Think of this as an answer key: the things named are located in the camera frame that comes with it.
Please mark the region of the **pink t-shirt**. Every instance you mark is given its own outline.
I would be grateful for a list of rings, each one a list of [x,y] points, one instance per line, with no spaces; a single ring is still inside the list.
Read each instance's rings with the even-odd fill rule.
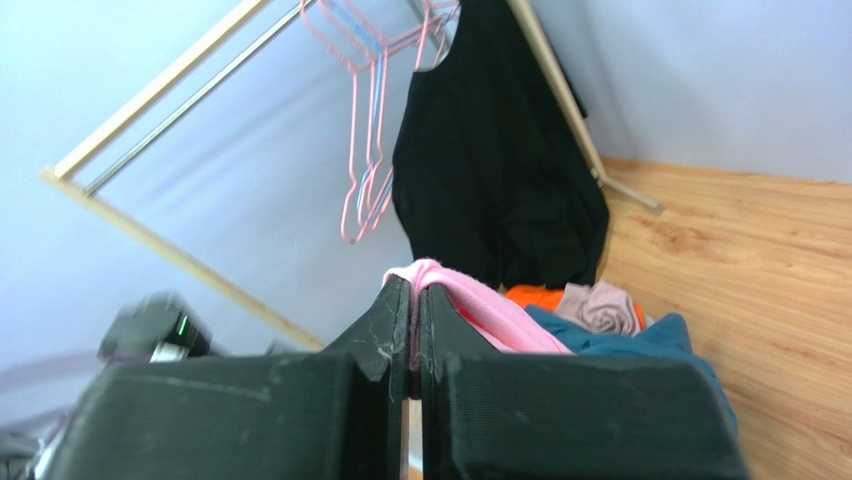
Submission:
[[[420,259],[405,267],[391,268],[384,274],[388,282],[396,276],[412,289],[410,299],[413,320],[421,326],[425,304],[421,294],[430,286],[443,287],[462,318],[485,340],[501,352],[521,354],[571,355],[573,352],[548,333],[519,305],[478,280],[442,266],[433,259]]]

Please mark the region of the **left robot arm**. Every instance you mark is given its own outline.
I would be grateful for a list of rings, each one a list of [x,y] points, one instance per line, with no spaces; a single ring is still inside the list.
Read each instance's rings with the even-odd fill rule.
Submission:
[[[196,321],[184,299],[174,293],[158,293],[118,311],[100,342],[96,358],[111,365],[180,361],[214,353],[209,330]],[[44,423],[50,429],[42,437],[28,436],[20,427],[3,427],[1,477],[38,478],[74,409],[70,405],[44,414]]]

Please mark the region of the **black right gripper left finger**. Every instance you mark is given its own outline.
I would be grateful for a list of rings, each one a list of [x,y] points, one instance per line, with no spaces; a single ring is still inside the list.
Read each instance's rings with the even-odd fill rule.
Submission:
[[[43,479],[404,479],[410,285],[317,353],[107,368]]]

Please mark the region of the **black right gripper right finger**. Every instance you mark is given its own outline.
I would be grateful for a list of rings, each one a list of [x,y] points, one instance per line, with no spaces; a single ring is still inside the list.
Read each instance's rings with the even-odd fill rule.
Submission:
[[[428,479],[746,479],[708,376],[681,361],[502,353],[440,285],[419,306]]]

